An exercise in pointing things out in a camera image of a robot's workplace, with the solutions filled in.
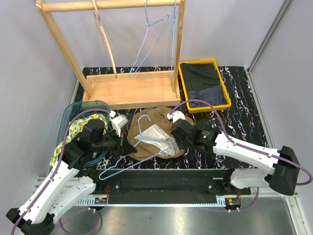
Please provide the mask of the tan brown skirt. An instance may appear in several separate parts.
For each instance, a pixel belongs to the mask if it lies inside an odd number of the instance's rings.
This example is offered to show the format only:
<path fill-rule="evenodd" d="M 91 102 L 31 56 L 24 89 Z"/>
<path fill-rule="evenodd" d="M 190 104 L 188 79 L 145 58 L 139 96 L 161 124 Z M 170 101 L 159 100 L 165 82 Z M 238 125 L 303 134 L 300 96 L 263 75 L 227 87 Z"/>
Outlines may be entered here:
<path fill-rule="evenodd" d="M 157 108 L 147 108 L 143 111 L 134 115 L 129 131 L 127 140 L 134 146 L 139 140 L 139 129 L 138 129 L 138 118 L 141 115 L 148 115 L 151 121 L 148 121 L 146 117 L 143 117 L 140 121 L 141 130 L 143 136 L 147 139 L 161 140 L 161 141 L 175 141 L 174 136 L 171 134 L 171 126 L 173 123 L 167 119 L 167 114 L 171 112 L 169 107 L 157 107 Z M 130 156 L 136 160 L 144 160 L 145 158 L 157 153 L 160 148 L 166 148 L 167 144 L 144 141 L 141 142 L 137 147 L 137 153 L 130 154 Z M 166 150 L 165 153 L 157 155 L 157 157 L 163 159 L 178 158 L 184 154 L 185 150 L 179 150 L 176 142 L 174 142 L 174 147 Z"/>

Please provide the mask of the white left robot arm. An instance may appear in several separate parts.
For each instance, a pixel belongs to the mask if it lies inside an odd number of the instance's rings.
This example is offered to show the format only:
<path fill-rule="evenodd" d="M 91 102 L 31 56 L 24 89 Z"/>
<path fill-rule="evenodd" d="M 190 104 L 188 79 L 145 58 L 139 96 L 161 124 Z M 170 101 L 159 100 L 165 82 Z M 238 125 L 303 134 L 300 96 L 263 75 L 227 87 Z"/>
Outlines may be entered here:
<path fill-rule="evenodd" d="M 49 235 L 57 221 L 80 199 L 105 190 L 90 163 L 95 153 L 112 151 L 118 156 L 136 149 L 125 140 L 121 131 L 128 122 L 124 116 L 112 119 L 113 130 L 105 133 L 101 119 L 90 119 L 69 142 L 61 144 L 52 170 L 35 193 L 19 208 L 11 208 L 6 217 L 25 235 Z"/>

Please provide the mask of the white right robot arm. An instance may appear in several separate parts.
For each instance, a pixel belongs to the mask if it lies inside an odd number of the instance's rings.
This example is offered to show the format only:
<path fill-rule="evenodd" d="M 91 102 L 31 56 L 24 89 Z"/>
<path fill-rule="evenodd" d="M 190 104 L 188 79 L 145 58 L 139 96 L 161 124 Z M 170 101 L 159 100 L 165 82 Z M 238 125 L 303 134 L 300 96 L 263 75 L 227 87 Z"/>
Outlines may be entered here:
<path fill-rule="evenodd" d="M 261 147 L 230 137 L 225 132 L 198 128 L 181 118 L 173 121 L 171 133 L 179 149 L 190 147 L 201 153 L 224 155 L 254 166 L 250 169 L 228 169 L 223 179 L 212 186 L 214 194 L 233 194 L 250 187 L 270 187 L 277 193 L 294 195 L 299 169 L 291 148 Z"/>

